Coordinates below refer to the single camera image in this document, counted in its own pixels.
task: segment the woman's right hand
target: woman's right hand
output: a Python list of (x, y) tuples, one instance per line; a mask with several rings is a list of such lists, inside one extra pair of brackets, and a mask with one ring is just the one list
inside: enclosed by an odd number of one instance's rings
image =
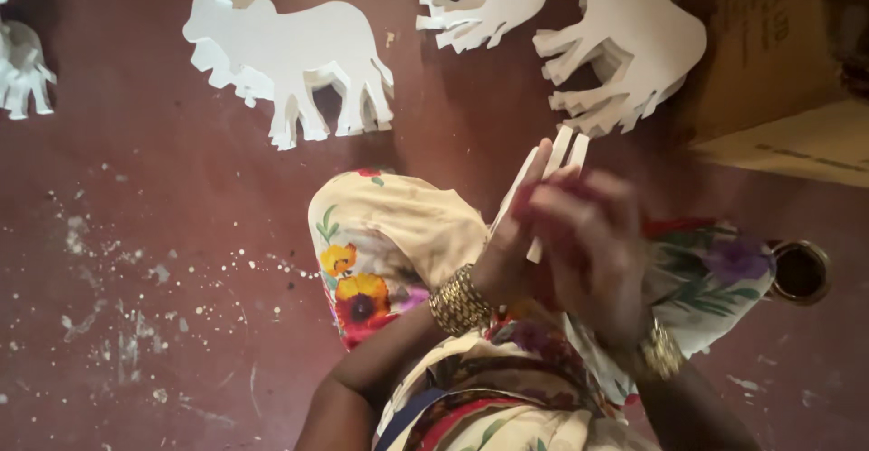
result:
[(640, 213), (634, 188), (612, 174), (595, 171), (580, 178), (579, 168), (556, 171), (551, 183), (581, 181), (594, 201), (558, 187), (538, 186), (529, 206), (572, 235), (584, 258), (541, 235), (552, 267), (555, 294), (600, 342), (612, 348), (634, 347), (646, 332), (647, 311), (640, 285), (645, 261), (640, 242)]

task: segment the purple flower print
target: purple flower print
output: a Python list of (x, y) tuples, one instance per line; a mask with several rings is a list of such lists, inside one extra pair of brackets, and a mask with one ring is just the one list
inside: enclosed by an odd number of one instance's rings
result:
[(750, 237), (713, 241), (703, 264), (727, 286), (743, 279), (760, 279), (769, 269), (763, 243)]
[(407, 298), (399, 302), (398, 308), (401, 312), (410, 310), (418, 304), (429, 299), (429, 290), (419, 287), (407, 287)]

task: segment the animal cutout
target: animal cutout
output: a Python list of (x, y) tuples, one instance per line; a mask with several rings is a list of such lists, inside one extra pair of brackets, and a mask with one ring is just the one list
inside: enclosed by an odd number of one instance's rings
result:
[[(9, 0), (0, 0), (0, 4)], [(27, 118), (29, 96), (33, 93), (37, 113), (53, 113), (47, 82), (57, 78), (43, 58), (39, 36), (24, 23), (0, 23), (0, 105), (11, 120)]]
[(670, 0), (580, 0), (582, 20), (534, 37), (546, 63), (543, 76), (557, 86), (580, 66), (592, 63), (602, 86), (556, 92), (553, 110), (567, 110), (563, 125), (591, 137), (622, 133), (678, 91), (706, 49), (706, 28)]
[(392, 72), (365, 15), (349, 3), (280, 14), (270, 0), (193, 0), (183, 34), (196, 44), (194, 66), (213, 69), (212, 86), (235, 85), (248, 106), (275, 101), (268, 136), (278, 150), (296, 146), (297, 119), (306, 140), (328, 137), (313, 99), (324, 86), (342, 95), (335, 135), (390, 128)]
[(443, 30), (435, 36), (438, 48), (452, 45), (456, 53), (501, 43), (507, 32), (533, 17), (546, 0), (420, 0), (430, 16), (417, 16), (417, 30)]

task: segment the bracelet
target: bracelet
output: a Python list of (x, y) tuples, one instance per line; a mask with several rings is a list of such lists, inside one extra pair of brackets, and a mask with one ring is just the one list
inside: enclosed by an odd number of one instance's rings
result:
[(667, 381), (679, 374), (686, 361), (676, 339), (655, 317), (646, 337), (638, 345), (608, 352), (636, 381)]
[(466, 264), (459, 268), (429, 296), (429, 307), (437, 325), (454, 337), (461, 337), (492, 319), (492, 307), (471, 283), (472, 267)]

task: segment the cardboard box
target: cardboard box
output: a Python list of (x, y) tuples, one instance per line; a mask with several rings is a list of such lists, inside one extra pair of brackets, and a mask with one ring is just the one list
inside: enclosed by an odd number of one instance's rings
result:
[(692, 148), (729, 166), (869, 187), (869, 0), (683, 2), (709, 30), (673, 101)]

